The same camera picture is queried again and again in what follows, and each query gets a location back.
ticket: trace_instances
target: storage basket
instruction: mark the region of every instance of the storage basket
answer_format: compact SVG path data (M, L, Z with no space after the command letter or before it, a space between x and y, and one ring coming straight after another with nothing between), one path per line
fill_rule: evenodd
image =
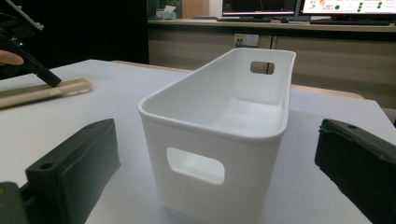
M261 223L294 58L233 49L139 103L164 205L206 223Z

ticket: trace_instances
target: white table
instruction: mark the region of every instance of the white table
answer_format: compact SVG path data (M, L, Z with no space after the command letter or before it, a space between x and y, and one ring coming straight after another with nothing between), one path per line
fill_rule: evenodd
M162 206L136 106L183 73L88 60L52 69L63 80L84 77L93 90L0 110L0 181L26 182L24 169L90 123L114 119L121 168L87 223L199 224ZM2 80L0 91L41 85L34 75ZM370 223L314 164L318 127L338 119L396 145L396 130L374 101L292 90L290 121L265 206L266 224Z

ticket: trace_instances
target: computer monitor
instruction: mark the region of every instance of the computer monitor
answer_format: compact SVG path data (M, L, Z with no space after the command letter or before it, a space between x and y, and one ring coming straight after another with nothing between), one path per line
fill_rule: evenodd
M302 0L299 15L330 16L334 20L393 20L395 0Z
M293 16L297 0L223 0L222 17Z

